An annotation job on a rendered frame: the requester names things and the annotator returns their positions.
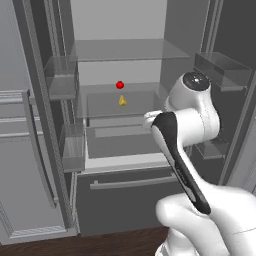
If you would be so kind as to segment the clear door bin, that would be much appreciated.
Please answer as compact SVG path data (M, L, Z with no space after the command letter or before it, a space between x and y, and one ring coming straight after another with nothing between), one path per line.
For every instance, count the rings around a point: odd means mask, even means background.
M202 52L195 55L194 67L221 91L242 91L247 88L251 69L219 53Z
M49 59L44 74L51 101L76 98L78 61L76 56L53 56Z
M197 150L206 160L224 158L227 147L228 143L224 139L214 139L196 145Z
M81 172L85 168L85 132L82 123L62 126L59 150L65 173Z

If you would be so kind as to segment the grey left fridge door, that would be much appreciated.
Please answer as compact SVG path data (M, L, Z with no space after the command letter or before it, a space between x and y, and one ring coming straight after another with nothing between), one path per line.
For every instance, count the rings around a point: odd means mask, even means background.
M47 0L12 1L56 189L53 198L60 207L64 227L72 228L75 222L72 217L58 142L64 119L61 111L52 111L44 72L49 60L54 56L47 19Z

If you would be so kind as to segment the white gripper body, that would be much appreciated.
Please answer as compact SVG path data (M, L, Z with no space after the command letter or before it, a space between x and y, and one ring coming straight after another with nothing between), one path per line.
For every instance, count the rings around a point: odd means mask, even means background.
M144 124L143 124L143 127L145 129L150 129L153 125L153 122L155 120L155 118L160 115L160 114L163 114L163 111L162 110L157 110L157 111L150 111L150 112L147 112L145 115L144 115Z

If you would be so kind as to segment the large glass fridge shelf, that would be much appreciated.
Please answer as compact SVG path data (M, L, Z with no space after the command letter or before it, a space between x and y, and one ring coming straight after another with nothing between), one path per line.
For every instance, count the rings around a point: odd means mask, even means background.
M80 62L189 58L165 39L76 40L72 54Z

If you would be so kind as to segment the grey freezer drawer front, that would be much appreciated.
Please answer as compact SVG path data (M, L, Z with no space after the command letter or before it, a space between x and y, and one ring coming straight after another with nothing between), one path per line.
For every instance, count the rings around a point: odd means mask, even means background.
M90 185L175 176L170 167L80 174L76 209L83 237L159 227L156 203L183 192L178 180L122 189L91 190Z

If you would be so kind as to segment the grey crisper drawer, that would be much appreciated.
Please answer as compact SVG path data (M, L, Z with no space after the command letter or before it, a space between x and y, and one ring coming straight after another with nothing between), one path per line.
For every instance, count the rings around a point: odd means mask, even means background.
M142 126L90 127L86 135L86 169L132 169L165 167L149 130Z

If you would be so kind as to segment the grey fridge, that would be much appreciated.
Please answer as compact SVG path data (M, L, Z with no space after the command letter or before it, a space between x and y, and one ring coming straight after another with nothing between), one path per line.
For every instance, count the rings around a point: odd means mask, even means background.
M195 70L195 55L201 52L204 23L212 0L47 0L50 36L55 56L72 54L76 40L165 39L189 55L185 59L80 62L76 98L51 101L60 106L64 124L90 127L142 126L143 115L114 117L77 116L79 88L84 85L159 82L166 98L183 73ZM65 173L108 173L132 169L86 169Z

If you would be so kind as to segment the grey fridge door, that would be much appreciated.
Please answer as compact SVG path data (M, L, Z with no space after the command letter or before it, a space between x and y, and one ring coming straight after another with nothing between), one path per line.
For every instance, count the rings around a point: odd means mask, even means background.
M251 69L247 88L211 96L221 120L216 139L228 143L224 158L204 159L196 146L192 160L202 178L246 188L256 169L256 0L212 0L201 52L219 52Z
M47 19L47 0L12 1L56 189L53 198L60 207L64 227L72 228L75 222L72 217L58 142L64 119L61 111L52 111L44 72L49 60L54 56Z

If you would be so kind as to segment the small glass fridge shelf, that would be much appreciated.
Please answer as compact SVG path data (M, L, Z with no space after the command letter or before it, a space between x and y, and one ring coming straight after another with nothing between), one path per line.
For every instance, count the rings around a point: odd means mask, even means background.
M166 94L161 95L160 88L159 82L126 83L123 89L117 89L114 84L81 86L77 116L79 118L130 116L161 110ZM121 95L126 99L126 106L119 105Z

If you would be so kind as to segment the grey right fridge door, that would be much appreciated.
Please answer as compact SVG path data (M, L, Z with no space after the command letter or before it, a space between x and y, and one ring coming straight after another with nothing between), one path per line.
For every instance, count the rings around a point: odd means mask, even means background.
M192 160L202 178L246 188L256 169L256 0L212 0L201 52L219 52L251 69L247 88L211 96L221 120L216 139L228 143L224 158L204 159L196 146Z

